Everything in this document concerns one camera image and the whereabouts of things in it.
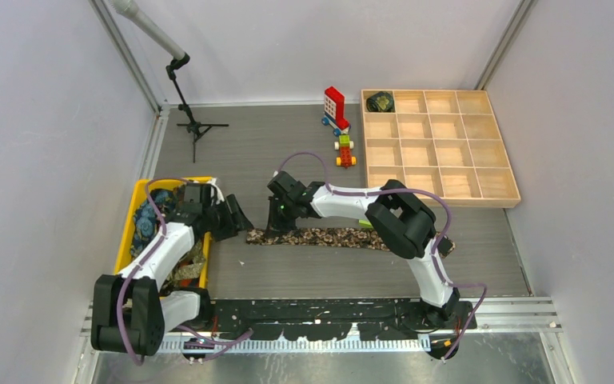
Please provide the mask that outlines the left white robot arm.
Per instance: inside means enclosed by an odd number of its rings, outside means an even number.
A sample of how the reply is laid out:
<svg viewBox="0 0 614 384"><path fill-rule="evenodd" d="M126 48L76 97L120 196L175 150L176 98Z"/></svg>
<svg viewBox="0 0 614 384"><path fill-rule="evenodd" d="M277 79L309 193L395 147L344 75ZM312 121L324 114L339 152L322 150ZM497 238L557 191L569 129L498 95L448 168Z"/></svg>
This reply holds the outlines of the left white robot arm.
<svg viewBox="0 0 614 384"><path fill-rule="evenodd" d="M151 195L153 184L182 187L184 198L170 214L158 210ZM221 192L216 178L160 178L139 182L138 190L160 226L128 266L95 282L90 341L96 350L127 353L141 364L143 357L157 353L167 332L184 323L203 331L213 321L213 304L205 288L160 296L172 269L206 234L221 241L253 225L235 196Z"/></svg>

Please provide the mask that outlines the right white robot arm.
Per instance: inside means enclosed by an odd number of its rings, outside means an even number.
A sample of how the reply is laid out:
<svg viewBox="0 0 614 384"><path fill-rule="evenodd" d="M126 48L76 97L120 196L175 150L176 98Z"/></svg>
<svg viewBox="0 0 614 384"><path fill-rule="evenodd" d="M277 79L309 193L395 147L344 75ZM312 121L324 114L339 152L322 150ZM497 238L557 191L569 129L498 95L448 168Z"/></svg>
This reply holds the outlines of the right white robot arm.
<svg viewBox="0 0 614 384"><path fill-rule="evenodd" d="M269 181L268 231L286 234L299 218L351 218L370 223L383 244L405 259L421 294L427 323L445 328L457 316L459 290L449 282L443 257L455 245L436 229L437 217L419 194L389 179L374 188L336 188L326 182L304 185L285 171Z"/></svg>

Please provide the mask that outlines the brown floral tie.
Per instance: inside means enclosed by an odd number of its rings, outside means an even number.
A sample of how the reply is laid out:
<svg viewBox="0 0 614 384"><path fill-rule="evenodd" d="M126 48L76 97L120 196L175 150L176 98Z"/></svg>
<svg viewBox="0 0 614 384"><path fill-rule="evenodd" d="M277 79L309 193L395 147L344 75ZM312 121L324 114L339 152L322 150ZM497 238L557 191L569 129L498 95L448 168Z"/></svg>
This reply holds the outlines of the brown floral tie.
<svg viewBox="0 0 614 384"><path fill-rule="evenodd" d="M256 228L247 232L245 242L257 246L328 246L390 252L372 228L299 228L283 234Z"/></svg>

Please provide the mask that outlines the red yellow toy block car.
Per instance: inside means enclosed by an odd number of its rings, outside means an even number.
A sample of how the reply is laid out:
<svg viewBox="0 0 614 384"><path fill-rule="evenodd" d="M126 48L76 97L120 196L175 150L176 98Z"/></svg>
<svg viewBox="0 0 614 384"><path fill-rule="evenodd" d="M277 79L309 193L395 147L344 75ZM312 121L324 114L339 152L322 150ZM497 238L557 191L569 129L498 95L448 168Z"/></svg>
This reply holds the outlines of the red yellow toy block car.
<svg viewBox="0 0 614 384"><path fill-rule="evenodd" d="M353 155L354 143L347 134L341 134L334 142L337 152L336 166L349 168L357 164L357 158Z"/></svg>

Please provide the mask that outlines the green toy block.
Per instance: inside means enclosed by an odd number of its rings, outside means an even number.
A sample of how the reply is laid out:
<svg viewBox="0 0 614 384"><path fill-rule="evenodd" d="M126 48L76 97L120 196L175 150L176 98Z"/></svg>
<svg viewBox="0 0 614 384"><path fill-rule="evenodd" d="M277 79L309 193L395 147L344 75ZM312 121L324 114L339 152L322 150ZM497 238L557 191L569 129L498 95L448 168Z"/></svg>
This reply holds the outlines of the green toy block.
<svg viewBox="0 0 614 384"><path fill-rule="evenodd" d="M359 226L362 227L362 228L367 228L367 229L372 229L373 228L373 225L370 222L368 222L368 221L360 220L358 223L359 223Z"/></svg>

